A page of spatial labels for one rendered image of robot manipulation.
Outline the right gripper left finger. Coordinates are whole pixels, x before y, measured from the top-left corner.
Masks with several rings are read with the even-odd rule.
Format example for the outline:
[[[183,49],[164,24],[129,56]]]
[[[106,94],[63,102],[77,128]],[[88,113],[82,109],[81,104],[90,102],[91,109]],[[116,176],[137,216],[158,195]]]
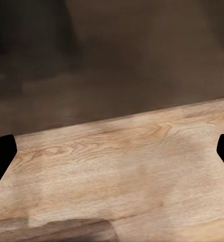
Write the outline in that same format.
[[[17,154],[14,135],[0,137],[0,180]]]

